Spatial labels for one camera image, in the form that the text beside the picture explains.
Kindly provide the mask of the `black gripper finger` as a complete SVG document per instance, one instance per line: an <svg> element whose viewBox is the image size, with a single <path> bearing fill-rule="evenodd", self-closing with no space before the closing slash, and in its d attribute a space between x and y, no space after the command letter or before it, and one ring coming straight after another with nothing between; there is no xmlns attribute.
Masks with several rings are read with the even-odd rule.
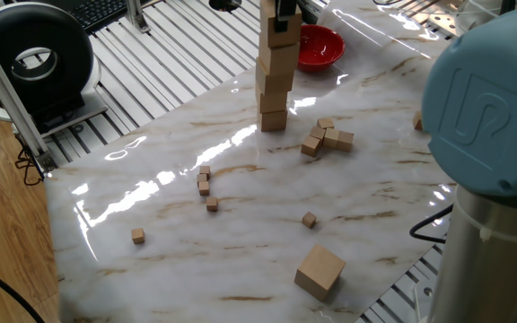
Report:
<svg viewBox="0 0 517 323"><path fill-rule="evenodd" d="M296 0L275 0L275 32L285 32L290 19L295 15Z"/></svg>

